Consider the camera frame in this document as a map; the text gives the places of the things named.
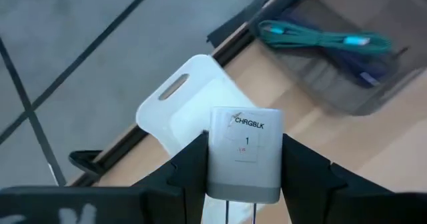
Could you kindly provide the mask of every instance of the cable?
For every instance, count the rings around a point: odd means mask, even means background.
[[[285,21],[262,21],[260,38],[273,48],[321,46],[368,55],[389,53],[392,42],[376,33],[332,33]]]

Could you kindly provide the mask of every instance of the tag hole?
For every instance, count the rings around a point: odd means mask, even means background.
[[[188,74],[183,74],[181,77],[178,77],[176,81],[172,83],[160,96],[159,100],[164,101],[168,97],[170,97],[172,94],[174,94],[188,79]]]

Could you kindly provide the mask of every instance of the metal prong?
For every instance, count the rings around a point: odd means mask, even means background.
[[[252,210],[252,224],[256,224],[256,203],[254,203],[254,210]]]
[[[230,207],[230,202],[226,201],[226,224],[228,224],[228,208]]]

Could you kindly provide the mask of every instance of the charging block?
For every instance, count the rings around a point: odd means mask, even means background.
[[[280,110],[214,107],[209,130],[207,194],[227,201],[278,202],[282,133]]]

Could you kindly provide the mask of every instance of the white charger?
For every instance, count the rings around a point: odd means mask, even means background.
[[[214,107],[209,130],[207,194],[226,201],[278,202],[282,133],[280,110]]]

